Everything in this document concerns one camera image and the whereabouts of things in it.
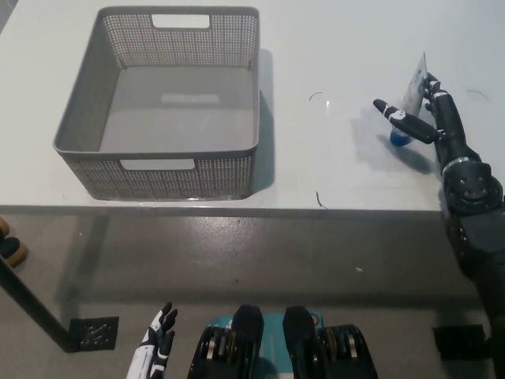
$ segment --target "robotic hand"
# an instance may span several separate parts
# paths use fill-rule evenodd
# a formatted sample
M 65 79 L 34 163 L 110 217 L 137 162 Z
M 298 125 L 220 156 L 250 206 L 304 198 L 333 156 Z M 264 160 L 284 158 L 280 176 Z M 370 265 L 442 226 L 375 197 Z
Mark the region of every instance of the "robotic hand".
M 496 376 L 505 378 L 505 206 L 491 167 L 466 144 L 452 96 L 429 74 L 425 107 L 436 129 L 377 99 L 375 107 L 393 126 L 426 144 L 434 143 L 443 178 L 446 230 L 462 272 L 472 280 L 492 327 Z
M 149 325 L 140 346 L 135 350 L 126 379 L 163 379 L 166 362 L 172 349 L 177 310 L 167 303 Z

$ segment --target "gray basket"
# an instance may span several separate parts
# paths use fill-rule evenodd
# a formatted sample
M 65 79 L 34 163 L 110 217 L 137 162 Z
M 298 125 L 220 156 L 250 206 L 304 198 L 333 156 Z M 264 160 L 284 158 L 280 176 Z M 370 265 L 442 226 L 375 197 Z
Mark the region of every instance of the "gray basket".
M 253 8 L 102 9 L 54 147 L 95 199 L 247 197 L 259 45 Z

